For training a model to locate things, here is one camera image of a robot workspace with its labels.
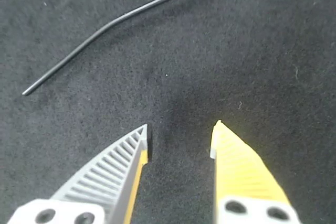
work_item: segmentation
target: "ribbed texture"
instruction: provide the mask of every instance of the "ribbed texture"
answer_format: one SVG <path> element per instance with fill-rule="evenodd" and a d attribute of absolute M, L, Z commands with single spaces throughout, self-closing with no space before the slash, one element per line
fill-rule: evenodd
<path fill-rule="evenodd" d="M 75 174 L 53 197 L 99 204 L 108 214 L 120 195 L 142 131 L 143 127 L 106 148 L 79 171 L 80 177 Z"/>
<path fill-rule="evenodd" d="M 235 195 L 288 203 L 285 193 L 251 147 L 221 122 L 214 127 L 214 135 L 218 197 Z"/>

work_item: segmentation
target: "screw hole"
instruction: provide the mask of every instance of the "screw hole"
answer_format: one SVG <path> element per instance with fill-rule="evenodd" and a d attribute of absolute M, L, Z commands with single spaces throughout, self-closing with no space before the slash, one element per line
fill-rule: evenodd
<path fill-rule="evenodd" d="M 90 212 L 84 212 L 77 216 L 75 219 L 75 224 L 92 224 L 94 219 L 94 215 Z"/>
<path fill-rule="evenodd" d="M 226 203 L 225 208 L 226 210 L 235 212 L 236 214 L 245 214 L 247 212 L 246 207 L 237 201 L 229 201 Z"/>
<path fill-rule="evenodd" d="M 38 224 L 48 223 L 54 218 L 55 214 L 56 212 L 53 209 L 43 210 L 36 216 L 35 222 Z"/>
<path fill-rule="evenodd" d="M 269 217 L 278 219 L 278 220 L 289 220 L 288 215 L 277 207 L 271 207 L 267 210 L 267 214 Z"/>

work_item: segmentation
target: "black wire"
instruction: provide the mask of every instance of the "black wire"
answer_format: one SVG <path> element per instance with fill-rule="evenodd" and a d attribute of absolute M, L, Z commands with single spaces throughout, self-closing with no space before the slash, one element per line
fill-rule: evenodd
<path fill-rule="evenodd" d="M 81 51 L 83 51 L 88 45 L 94 42 L 98 37 L 100 37 L 103 33 L 105 33 L 110 28 L 122 23 L 123 21 L 136 16 L 150 8 L 161 5 L 169 0 L 153 0 L 145 5 L 142 5 L 128 13 L 123 14 L 122 16 L 112 20 L 107 23 L 99 30 L 97 30 L 94 34 L 92 34 L 89 38 L 87 38 L 82 44 L 80 44 L 75 50 L 69 53 L 63 60 L 54 65 L 51 69 L 49 69 L 44 75 L 42 75 L 37 81 L 35 81 L 32 85 L 27 88 L 22 95 L 30 95 L 33 93 L 39 86 L 41 86 L 46 80 L 48 80 L 51 76 L 53 76 L 58 70 L 64 67 L 70 60 L 72 60 L 75 56 L 77 56 Z"/>

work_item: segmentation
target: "yellow pad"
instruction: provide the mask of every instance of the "yellow pad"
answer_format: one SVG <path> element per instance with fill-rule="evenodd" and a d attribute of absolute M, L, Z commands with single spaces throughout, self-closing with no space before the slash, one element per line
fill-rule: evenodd
<path fill-rule="evenodd" d="M 214 126 L 211 149 L 216 168 L 216 208 L 228 195 L 290 204 L 259 155 L 221 121 Z"/>

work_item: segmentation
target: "black felt surface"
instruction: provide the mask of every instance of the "black felt surface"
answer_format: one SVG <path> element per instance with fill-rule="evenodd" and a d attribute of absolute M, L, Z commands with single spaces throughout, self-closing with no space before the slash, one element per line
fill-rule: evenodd
<path fill-rule="evenodd" d="M 1 0 L 0 219 L 50 197 L 150 122 L 153 162 L 132 223 L 211 223 L 208 152 L 222 119 L 262 156 L 304 223 L 335 223 L 336 0 L 174 0 L 20 95 L 101 25 L 147 1 Z"/>

